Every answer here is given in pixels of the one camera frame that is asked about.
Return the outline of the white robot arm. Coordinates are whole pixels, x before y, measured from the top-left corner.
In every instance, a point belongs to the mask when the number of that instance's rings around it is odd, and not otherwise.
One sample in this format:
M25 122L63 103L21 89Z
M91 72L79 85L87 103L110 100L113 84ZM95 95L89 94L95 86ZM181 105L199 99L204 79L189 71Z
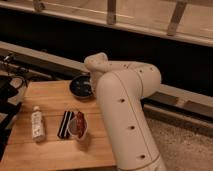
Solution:
M84 65L118 171L167 171L141 105L161 85L159 69L143 62L110 61L104 53L86 57Z

